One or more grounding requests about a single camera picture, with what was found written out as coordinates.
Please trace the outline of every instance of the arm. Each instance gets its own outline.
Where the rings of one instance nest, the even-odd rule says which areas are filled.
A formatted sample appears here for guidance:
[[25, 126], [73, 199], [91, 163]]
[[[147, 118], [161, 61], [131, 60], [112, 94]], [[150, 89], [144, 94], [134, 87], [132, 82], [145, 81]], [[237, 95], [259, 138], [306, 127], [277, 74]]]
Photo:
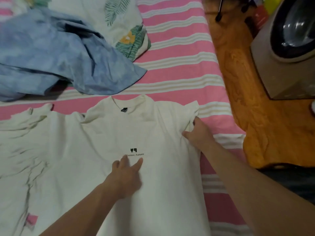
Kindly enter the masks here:
[[183, 136], [204, 153], [255, 235], [314, 235], [314, 205], [233, 156], [199, 118], [194, 123]]
[[141, 187], [138, 171], [143, 158], [129, 167], [126, 155], [112, 165], [112, 172], [88, 196], [46, 229], [41, 236], [96, 235], [116, 201], [131, 196]]

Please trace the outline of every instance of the folded clothing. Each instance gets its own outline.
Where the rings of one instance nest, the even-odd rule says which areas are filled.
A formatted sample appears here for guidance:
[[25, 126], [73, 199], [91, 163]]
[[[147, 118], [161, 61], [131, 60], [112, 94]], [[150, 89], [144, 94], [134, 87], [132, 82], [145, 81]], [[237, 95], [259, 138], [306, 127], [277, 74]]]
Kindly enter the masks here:
[[29, 7], [79, 16], [131, 61], [151, 47], [136, 0], [14, 0], [15, 14]]
[[45, 95], [59, 79], [80, 92], [112, 95], [146, 72], [83, 20], [30, 9], [0, 28], [0, 101]]
[[[141, 95], [103, 99], [84, 115], [50, 108], [0, 121], [3, 235], [41, 234], [102, 183], [124, 154], [131, 165], [144, 158], [142, 187], [115, 204], [97, 235], [210, 235], [200, 152], [181, 135], [193, 129], [197, 101], [182, 106]], [[21, 231], [27, 213], [37, 222]]]

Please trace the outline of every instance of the hand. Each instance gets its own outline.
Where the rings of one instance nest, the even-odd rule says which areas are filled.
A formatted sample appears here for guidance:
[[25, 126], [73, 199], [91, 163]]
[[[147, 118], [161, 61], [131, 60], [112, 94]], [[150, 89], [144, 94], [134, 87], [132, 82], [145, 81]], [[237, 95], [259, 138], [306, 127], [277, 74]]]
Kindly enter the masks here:
[[202, 152], [215, 143], [209, 127], [199, 117], [195, 117], [194, 129], [191, 132], [184, 131], [182, 135]]
[[117, 200], [129, 197], [140, 189], [139, 170], [142, 163], [143, 158], [140, 158], [130, 167], [127, 155], [124, 155], [120, 161], [114, 161], [112, 172], [106, 177], [104, 184], [117, 196]]

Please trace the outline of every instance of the bed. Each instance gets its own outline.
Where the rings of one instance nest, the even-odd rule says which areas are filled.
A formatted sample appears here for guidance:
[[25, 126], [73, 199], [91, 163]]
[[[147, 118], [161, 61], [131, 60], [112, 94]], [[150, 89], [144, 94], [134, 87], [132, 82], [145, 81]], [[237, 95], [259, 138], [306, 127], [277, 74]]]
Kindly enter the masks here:
[[[242, 151], [245, 135], [231, 113], [201, 0], [137, 0], [137, 4], [152, 47], [135, 63], [148, 72], [115, 98], [128, 100], [147, 94], [155, 101], [183, 105], [197, 100], [199, 117], [210, 126], [216, 141], [245, 160]], [[9, 8], [10, 0], [0, 0], [0, 21], [10, 16]], [[53, 110], [63, 114], [84, 113], [106, 97], [85, 95], [73, 87], [57, 87], [44, 97], [0, 102], [0, 120], [44, 103], [53, 103]], [[200, 168], [212, 235], [251, 235], [204, 156]]]

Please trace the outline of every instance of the wooden floor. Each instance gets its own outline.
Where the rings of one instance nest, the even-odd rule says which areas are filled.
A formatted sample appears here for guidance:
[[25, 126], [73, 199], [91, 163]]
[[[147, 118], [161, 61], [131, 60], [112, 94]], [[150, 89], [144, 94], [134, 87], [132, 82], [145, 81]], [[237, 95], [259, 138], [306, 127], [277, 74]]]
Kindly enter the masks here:
[[270, 100], [250, 54], [252, 37], [246, 14], [234, 0], [225, 0], [223, 18], [215, 22], [219, 0], [203, 0], [209, 29], [236, 123], [244, 131], [244, 151], [255, 168], [286, 162], [315, 166], [315, 117], [312, 100]]

